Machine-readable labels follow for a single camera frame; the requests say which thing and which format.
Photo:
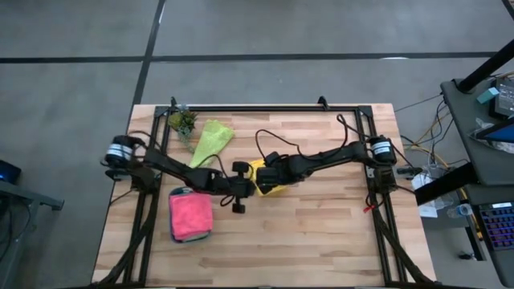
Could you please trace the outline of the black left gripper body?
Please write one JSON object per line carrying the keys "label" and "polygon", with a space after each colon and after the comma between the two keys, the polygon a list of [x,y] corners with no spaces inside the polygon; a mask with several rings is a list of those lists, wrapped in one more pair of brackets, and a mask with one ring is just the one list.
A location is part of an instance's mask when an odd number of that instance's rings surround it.
{"label": "black left gripper body", "polygon": [[222,188],[222,194],[236,197],[251,196],[251,180],[245,177],[228,177],[227,185]]}

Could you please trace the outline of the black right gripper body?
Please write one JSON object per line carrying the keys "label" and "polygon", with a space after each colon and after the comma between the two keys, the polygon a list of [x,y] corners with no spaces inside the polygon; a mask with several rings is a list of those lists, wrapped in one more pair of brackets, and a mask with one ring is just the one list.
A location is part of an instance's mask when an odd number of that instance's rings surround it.
{"label": "black right gripper body", "polygon": [[277,170],[277,183],[279,185],[293,185],[302,182],[305,176],[298,170],[297,157],[287,157],[275,163]]}

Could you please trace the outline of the yellow microfiber towel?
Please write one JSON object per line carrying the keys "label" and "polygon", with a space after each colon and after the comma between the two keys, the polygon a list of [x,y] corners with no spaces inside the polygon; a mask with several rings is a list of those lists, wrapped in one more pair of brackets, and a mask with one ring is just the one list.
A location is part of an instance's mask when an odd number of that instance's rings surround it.
{"label": "yellow microfiber towel", "polygon": [[255,185],[255,195],[256,196],[258,196],[258,197],[268,197],[268,196],[276,194],[276,193],[278,193],[278,192],[280,192],[282,190],[285,190],[287,188],[287,186],[284,186],[284,185],[277,185],[276,187],[273,187],[272,189],[269,189],[265,193],[263,193],[261,191],[261,189],[257,186],[256,178],[257,178],[257,169],[262,168],[262,167],[265,166],[264,160],[260,159],[260,160],[251,161],[249,163],[249,165],[251,167],[250,179],[251,179],[252,183]]}

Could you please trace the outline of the lime green microfiber towel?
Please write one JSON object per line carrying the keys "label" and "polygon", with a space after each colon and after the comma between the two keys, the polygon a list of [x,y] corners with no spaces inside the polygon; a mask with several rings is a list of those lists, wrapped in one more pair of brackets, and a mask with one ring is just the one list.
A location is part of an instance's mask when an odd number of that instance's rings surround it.
{"label": "lime green microfiber towel", "polygon": [[207,120],[190,161],[190,167],[206,167],[228,145],[235,131],[218,120]]}

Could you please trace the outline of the green artificial plant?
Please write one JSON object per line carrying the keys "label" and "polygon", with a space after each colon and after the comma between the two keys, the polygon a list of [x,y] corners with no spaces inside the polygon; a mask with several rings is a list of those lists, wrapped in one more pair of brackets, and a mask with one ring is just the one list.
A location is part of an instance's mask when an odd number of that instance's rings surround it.
{"label": "green artificial plant", "polygon": [[188,108],[177,108],[168,117],[168,125],[177,133],[178,139],[190,153],[195,151],[190,140],[195,130],[197,117],[198,114],[191,112]]}

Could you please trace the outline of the white paper sheet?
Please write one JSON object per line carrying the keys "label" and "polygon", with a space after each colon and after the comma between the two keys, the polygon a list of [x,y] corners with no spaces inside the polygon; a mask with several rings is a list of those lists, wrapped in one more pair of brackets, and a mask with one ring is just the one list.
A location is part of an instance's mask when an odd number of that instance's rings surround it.
{"label": "white paper sheet", "polygon": [[[422,186],[431,183],[432,181],[433,181],[433,179],[429,175],[427,175],[425,173],[420,173],[412,179],[411,185],[412,185],[413,189],[419,189]],[[424,205],[419,205],[418,211],[422,218],[437,218],[438,217],[437,209],[435,208],[433,201],[430,201]]]}

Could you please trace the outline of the clear plastic bottle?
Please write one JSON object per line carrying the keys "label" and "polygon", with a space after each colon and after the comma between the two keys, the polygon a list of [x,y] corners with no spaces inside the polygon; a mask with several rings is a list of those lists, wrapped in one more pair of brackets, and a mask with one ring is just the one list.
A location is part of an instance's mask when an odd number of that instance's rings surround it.
{"label": "clear plastic bottle", "polygon": [[469,203],[459,204],[447,211],[449,218],[466,218],[473,214],[473,209]]}

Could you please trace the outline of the dark grey desk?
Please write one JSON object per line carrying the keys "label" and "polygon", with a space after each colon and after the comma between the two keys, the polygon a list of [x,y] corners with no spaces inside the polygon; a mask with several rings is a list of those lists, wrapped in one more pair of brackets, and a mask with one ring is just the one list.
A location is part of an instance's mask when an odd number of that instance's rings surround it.
{"label": "dark grey desk", "polygon": [[[443,99],[453,116],[469,162],[416,190],[419,205],[433,201],[446,193],[464,188],[480,225],[479,206],[514,202],[514,153],[502,152],[471,138],[477,129],[477,119],[497,124],[488,109],[476,98],[490,88],[492,81],[484,80],[468,93],[458,90],[460,79],[441,83]],[[514,288],[514,250],[494,251],[483,240],[502,285]]]}

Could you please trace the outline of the small teal box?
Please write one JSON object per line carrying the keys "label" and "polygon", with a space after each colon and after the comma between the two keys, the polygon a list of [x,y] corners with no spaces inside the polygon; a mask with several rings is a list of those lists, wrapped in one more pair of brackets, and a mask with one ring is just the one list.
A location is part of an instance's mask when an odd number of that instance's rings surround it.
{"label": "small teal box", "polygon": [[476,98],[476,100],[480,104],[485,104],[485,103],[489,102],[490,100],[494,99],[495,97],[497,97],[499,94],[500,94],[500,92],[499,92],[499,90],[497,88],[488,88],[487,90],[482,92]]}

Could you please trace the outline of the grey metal table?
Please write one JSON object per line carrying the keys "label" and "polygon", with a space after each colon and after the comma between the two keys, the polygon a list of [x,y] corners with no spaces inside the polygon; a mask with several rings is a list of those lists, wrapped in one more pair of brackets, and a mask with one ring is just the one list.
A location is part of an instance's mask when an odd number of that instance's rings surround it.
{"label": "grey metal table", "polygon": [[63,205],[63,199],[0,181],[0,289],[13,283],[40,206],[59,211]]}

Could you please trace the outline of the tablet with blue screen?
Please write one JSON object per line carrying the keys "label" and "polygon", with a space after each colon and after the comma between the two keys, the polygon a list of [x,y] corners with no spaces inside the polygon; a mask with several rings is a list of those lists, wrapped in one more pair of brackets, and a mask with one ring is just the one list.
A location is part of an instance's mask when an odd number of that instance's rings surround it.
{"label": "tablet with blue screen", "polygon": [[498,141],[514,144],[514,118],[502,123],[494,124],[476,133],[475,137],[480,140]]}

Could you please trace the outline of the backlit keyboard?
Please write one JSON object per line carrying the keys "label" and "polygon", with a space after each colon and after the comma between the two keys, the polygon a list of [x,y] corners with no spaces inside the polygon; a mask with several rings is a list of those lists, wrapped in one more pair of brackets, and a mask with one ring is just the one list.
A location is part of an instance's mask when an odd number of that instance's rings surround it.
{"label": "backlit keyboard", "polygon": [[514,250],[514,202],[480,205],[479,219],[492,250]]}

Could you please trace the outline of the black pole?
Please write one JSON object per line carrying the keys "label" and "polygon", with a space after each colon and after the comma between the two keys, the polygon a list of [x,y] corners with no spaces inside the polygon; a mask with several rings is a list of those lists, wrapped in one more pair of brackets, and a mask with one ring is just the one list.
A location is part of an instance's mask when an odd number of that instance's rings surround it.
{"label": "black pole", "polygon": [[466,78],[458,82],[457,88],[462,93],[468,93],[479,83],[485,80],[491,73],[495,72],[511,59],[514,58],[514,39],[496,52],[480,67],[474,70]]}

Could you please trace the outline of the black device blue light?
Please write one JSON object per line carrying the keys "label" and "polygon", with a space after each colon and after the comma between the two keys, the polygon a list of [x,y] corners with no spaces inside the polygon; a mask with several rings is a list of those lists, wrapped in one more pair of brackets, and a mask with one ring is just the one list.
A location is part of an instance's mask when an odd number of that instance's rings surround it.
{"label": "black device blue light", "polygon": [[16,185],[21,176],[21,172],[22,170],[19,167],[0,160],[0,181]]}

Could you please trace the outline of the black electronic device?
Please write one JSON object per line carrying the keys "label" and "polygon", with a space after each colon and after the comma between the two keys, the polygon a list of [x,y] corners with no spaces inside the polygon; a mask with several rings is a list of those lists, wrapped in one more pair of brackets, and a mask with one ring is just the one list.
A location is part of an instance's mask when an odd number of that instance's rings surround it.
{"label": "black electronic device", "polygon": [[514,81],[497,79],[495,88],[499,94],[493,99],[491,112],[495,117],[507,119],[514,115]]}

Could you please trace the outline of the black metal table frame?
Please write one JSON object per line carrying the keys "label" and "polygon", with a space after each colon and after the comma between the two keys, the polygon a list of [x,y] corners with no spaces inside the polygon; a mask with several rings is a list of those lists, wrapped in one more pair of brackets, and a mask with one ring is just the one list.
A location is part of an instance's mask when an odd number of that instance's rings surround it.
{"label": "black metal table frame", "polygon": [[[336,148],[361,133],[400,145],[391,104],[198,105],[196,125],[218,120],[235,131],[214,167],[253,161],[264,153]],[[380,240],[364,167],[350,163],[313,174],[270,197],[245,201],[246,212],[214,203],[214,228],[201,241],[179,244],[169,233],[167,199],[181,182],[164,177],[156,194],[117,183],[92,284],[139,287],[354,287],[401,280],[397,259]]]}

